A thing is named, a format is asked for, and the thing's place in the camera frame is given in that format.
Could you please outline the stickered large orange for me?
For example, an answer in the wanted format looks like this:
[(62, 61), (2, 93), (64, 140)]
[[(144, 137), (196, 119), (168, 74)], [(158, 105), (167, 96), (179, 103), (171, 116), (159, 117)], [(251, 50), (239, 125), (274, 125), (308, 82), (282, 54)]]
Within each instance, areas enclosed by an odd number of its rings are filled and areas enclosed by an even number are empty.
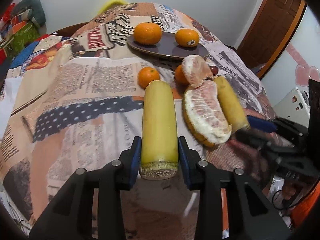
[(193, 48), (199, 44), (199, 34), (193, 29), (180, 29), (175, 34), (175, 40), (179, 46)]

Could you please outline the lower peeled pomelo piece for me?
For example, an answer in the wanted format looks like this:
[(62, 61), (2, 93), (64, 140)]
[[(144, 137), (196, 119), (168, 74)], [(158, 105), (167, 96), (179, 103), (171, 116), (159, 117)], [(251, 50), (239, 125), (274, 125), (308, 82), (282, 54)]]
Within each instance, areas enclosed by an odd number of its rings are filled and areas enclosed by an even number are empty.
[(183, 95), (183, 118), (196, 140), (207, 147), (228, 141), (232, 126), (228, 123), (217, 98), (217, 84), (205, 80), (194, 88), (189, 86)]

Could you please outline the peeled pomelo piece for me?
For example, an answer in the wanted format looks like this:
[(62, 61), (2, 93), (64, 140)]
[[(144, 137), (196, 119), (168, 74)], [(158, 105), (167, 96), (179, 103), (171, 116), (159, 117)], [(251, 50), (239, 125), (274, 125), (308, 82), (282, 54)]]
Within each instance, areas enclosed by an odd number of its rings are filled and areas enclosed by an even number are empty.
[(213, 73), (200, 55), (189, 55), (182, 60), (182, 72), (191, 87), (200, 87), (206, 78), (213, 78)]
[(189, 86), (183, 95), (183, 118), (196, 140), (207, 147), (228, 141), (232, 126), (228, 123), (217, 98), (217, 84), (205, 80), (194, 88)]

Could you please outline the dark red grape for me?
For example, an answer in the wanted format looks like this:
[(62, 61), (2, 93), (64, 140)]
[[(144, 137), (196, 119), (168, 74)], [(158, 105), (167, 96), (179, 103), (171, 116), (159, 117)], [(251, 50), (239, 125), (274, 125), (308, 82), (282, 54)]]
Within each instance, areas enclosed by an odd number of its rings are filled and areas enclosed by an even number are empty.
[(216, 76), (219, 73), (219, 68), (217, 66), (210, 66), (210, 70), (212, 71), (212, 74)]

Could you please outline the upper peeled pomelo piece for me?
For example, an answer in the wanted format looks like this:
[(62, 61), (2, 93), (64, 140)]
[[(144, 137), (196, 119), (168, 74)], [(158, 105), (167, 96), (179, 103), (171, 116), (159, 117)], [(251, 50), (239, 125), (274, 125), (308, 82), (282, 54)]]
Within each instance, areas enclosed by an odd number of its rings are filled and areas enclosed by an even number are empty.
[(200, 55), (189, 55), (182, 60), (182, 72), (191, 87), (200, 87), (206, 78), (213, 78), (213, 73)]

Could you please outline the wooden wardrobe with hearts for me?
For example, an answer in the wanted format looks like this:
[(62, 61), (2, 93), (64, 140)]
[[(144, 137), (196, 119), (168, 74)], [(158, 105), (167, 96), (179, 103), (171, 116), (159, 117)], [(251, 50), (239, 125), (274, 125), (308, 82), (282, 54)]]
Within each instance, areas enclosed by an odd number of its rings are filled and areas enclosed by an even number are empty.
[(304, 0), (257, 0), (235, 47), (272, 106), (319, 80), (319, 21)]

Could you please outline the newspaper print tablecloth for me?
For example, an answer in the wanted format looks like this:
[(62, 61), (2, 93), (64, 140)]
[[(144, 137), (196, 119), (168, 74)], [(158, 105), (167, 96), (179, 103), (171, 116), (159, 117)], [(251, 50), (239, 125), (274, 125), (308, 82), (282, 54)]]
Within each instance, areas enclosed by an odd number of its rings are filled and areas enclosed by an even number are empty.
[(178, 135), (218, 168), (242, 168), (268, 182), (266, 161), (231, 140), (210, 150), (199, 144), (182, 116), (178, 63), (131, 50), (127, 38), (143, 22), (174, 33), (198, 32), (207, 63), (232, 85), (249, 115), (275, 116), (261, 81), (233, 50), (193, 18), (162, 4), (131, 3), (91, 20), (64, 41), (10, 69), (1, 92), (1, 202), (27, 235), (49, 201), (79, 167), (102, 168), (141, 134), (144, 90), (138, 72), (155, 68), (171, 85)]

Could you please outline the dark purple plate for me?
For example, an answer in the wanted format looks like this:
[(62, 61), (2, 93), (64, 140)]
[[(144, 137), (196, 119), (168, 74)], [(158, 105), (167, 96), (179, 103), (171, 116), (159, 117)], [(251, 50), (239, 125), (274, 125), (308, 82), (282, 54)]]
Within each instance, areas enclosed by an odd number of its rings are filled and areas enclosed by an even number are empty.
[(189, 55), (199, 55), (202, 58), (206, 58), (209, 55), (208, 50), (201, 44), (193, 48), (179, 46), (175, 41), (175, 34), (169, 32), (163, 32), (161, 40), (157, 44), (150, 46), (138, 43), (134, 36), (130, 35), (127, 38), (127, 45), (144, 54), (175, 60), (182, 60)]

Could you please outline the small mandarin orange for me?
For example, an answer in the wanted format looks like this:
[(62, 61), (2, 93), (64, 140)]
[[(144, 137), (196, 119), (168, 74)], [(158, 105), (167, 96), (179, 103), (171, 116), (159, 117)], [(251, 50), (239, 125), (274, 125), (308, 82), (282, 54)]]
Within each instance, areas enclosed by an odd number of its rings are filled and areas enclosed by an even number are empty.
[(138, 73), (138, 84), (146, 89), (150, 82), (160, 80), (159, 72), (152, 67), (144, 67)]

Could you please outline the patchwork blue quilt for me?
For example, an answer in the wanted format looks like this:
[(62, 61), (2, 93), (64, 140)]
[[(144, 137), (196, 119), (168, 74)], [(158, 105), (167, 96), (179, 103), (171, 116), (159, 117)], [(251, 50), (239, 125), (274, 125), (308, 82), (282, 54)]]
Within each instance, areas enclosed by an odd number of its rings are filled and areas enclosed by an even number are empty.
[(32, 55), (35, 56), (36, 53), (42, 53), (44, 50), (47, 50), (51, 46), (54, 46), (56, 43), (64, 41), (68, 38), (69, 37), (67, 36), (59, 36), (57, 34), (46, 34), (29, 43), (12, 59), (7, 57), (4, 60), (4, 62), (1, 64), (1, 80), (7, 77), (8, 70), (22, 66), (25, 61), (31, 59)]

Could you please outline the green storage box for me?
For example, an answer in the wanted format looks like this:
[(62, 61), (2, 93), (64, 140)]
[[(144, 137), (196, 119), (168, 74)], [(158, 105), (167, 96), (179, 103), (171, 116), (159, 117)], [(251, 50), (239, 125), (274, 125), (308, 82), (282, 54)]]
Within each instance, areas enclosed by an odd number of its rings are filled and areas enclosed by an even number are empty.
[(15, 33), (10, 42), (10, 48), (14, 55), (20, 53), (25, 47), (39, 38), (39, 32), (36, 26), (29, 22), (22, 27), (17, 33)]

